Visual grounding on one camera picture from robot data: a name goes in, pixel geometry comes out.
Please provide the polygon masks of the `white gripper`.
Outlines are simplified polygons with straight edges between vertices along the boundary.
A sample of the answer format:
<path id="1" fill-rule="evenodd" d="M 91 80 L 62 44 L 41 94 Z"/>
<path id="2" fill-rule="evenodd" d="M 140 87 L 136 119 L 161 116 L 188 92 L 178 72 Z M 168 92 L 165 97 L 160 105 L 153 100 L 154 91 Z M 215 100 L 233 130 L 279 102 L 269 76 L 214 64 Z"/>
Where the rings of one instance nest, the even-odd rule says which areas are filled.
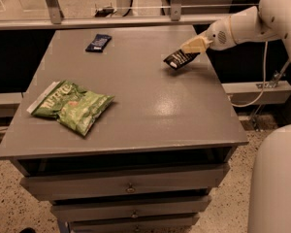
<path id="1" fill-rule="evenodd" d="M 236 45 L 232 33 L 231 18 L 225 17 L 210 25 L 205 33 L 184 42 L 180 48 L 185 53 L 202 53 L 208 48 L 212 50 L 227 50 Z"/>

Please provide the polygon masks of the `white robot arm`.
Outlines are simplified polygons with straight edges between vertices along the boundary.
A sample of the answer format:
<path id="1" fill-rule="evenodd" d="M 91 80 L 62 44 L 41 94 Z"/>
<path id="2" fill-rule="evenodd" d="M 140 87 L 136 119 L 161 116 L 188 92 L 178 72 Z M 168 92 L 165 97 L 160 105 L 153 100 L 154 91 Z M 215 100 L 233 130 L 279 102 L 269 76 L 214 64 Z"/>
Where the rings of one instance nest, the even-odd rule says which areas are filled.
<path id="1" fill-rule="evenodd" d="M 207 30 L 183 43 L 184 53 L 227 50 L 246 42 L 280 39 L 291 63 L 291 0 L 260 0 L 257 7 L 213 22 Z"/>

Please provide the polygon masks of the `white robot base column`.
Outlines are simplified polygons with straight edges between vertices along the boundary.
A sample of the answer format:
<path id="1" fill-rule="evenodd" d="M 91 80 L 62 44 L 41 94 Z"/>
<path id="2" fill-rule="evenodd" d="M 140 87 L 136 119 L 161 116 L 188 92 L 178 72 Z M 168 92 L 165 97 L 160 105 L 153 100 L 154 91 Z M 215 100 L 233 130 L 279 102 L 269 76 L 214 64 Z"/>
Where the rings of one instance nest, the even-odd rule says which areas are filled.
<path id="1" fill-rule="evenodd" d="M 272 132 L 255 158 L 248 233 L 291 233 L 291 124 Z"/>

